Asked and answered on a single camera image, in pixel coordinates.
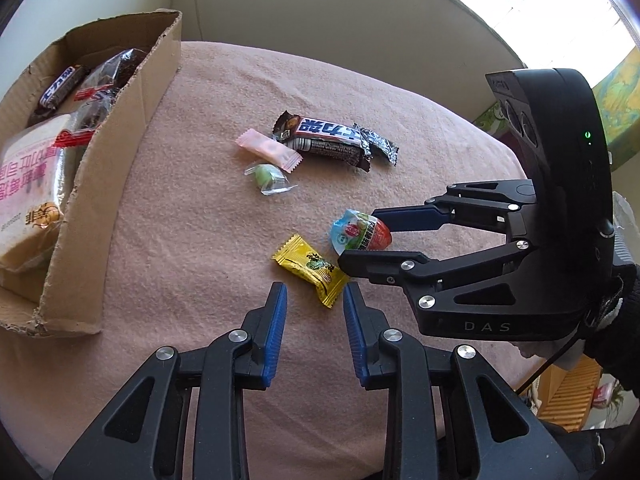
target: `pink candy wrapper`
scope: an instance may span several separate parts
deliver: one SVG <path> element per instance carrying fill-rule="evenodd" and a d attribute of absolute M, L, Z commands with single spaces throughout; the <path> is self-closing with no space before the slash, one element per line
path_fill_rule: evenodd
<path fill-rule="evenodd" d="M 297 151 L 288 148 L 277 140 L 264 136 L 253 128 L 248 129 L 238 137 L 236 144 L 255 153 L 255 155 L 261 156 L 287 173 L 291 173 L 302 161 L 302 155 Z"/>

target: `black sleeve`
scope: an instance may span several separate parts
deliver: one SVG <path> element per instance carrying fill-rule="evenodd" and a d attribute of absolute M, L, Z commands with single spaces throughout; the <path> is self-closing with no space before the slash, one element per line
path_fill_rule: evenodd
<path fill-rule="evenodd" d="M 584 347 L 588 357 L 636 397 L 640 397 L 640 266 L 638 276 L 613 323 L 588 338 Z"/>

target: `silver bolt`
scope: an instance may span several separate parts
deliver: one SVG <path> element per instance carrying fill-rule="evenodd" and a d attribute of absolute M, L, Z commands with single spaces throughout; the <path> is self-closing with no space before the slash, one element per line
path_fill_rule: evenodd
<path fill-rule="evenodd" d="M 382 337 L 387 341 L 400 341 L 402 339 L 402 332 L 395 328 L 389 328 L 382 333 Z"/>
<path fill-rule="evenodd" d="M 418 306 L 420 308 L 431 308 L 436 304 L 436 299 L 433 296 L 423 296 L 418 300 Z"/>
<path fill-rule="evenodd" d="M 171 359 L 175 354 L 175 351 L 170 346 L 162 346 L 158 350 L 156 350 L 156 357 L 161 361 L 166 361 L 167 359 Z"/>
<path fill-rule="evenodd" d="M 458 347 L 458 355 L 463 359 L 472 359 L 476 357 L 476 349 L 471 345 L 460 345 Z"/>
<path fill-rule="evenodd" d="M 232 330 L 231 332 L 229 332 L 229 339 L 234 343 L 239 343 L 241 341 L 244 341 L 248 337 L 249 337 L 248 333 L 242 330 L 241 328 L 238 328 L 237 330 Z"/>

